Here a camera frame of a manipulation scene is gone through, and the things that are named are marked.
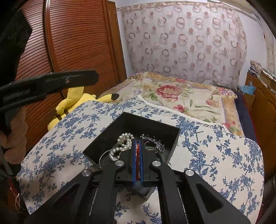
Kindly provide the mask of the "person's left hand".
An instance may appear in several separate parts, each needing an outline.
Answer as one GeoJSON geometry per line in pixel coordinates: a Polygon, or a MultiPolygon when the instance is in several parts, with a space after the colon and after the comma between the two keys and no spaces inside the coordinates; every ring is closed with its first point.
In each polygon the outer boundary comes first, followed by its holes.
{"type": "Polygon", "coordinates": [[[5,135],[1,131],[1,146],[7,149],[4,153],[5,160],[10,164],[20,164],[26,153],[26,137],[25,134],[28,125],[25,121],[26,107],[23,106],[19,109],[17,114],[10,122],[11,133],[5,135]]]}

